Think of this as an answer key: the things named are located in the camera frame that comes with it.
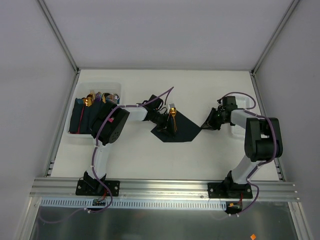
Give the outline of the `gold spoon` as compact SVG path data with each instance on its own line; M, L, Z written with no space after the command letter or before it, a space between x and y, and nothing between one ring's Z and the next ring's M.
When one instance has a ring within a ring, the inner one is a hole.
M175 107L171 107L169 109L169 115L172 117L172 118L175 118L176 117L176 114L177 114L177 110Z

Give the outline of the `dark navy paper napkin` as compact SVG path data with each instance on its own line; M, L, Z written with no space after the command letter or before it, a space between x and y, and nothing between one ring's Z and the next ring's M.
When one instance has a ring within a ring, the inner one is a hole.
M175 137L169 137L161 132L158 132L156 127L151 130L151 133L163 143L186 143L192 142L201 131L201 128L197 124L179 111L176 113L175 120L177 125Z

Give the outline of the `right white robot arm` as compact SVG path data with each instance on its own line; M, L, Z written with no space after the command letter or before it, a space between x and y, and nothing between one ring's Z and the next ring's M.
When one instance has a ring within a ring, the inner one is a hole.
M251 177L260 167L283 154L279 120L238 107L235 93L227 94L217 102L218 107L211 109L201 129L218 131L224 124L240 126L245 130L245 154L222 182L207 184L208 196L211 199L252 199Z

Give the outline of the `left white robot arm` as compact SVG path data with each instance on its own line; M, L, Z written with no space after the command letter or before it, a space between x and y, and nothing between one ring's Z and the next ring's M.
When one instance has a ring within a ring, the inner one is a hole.
M95 117L91 135L95 146L89 168L77 182L77 196L117 197L120 182L107 179L107 162L112 144L118 140L128 122L150 121L155 124L155 130L169 137L175 137L178 128L175 120L177 110L173 103L161 107L165 102L152 95L148 100L134 105L118 105L108 101Z

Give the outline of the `gold fork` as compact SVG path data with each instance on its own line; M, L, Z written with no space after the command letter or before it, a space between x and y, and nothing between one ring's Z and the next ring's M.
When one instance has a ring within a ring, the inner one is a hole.
M174 132L176 133L178 128L177 128L177 123L176 123L176 117L175 118L172 118L172 121L173 121L173 130Z

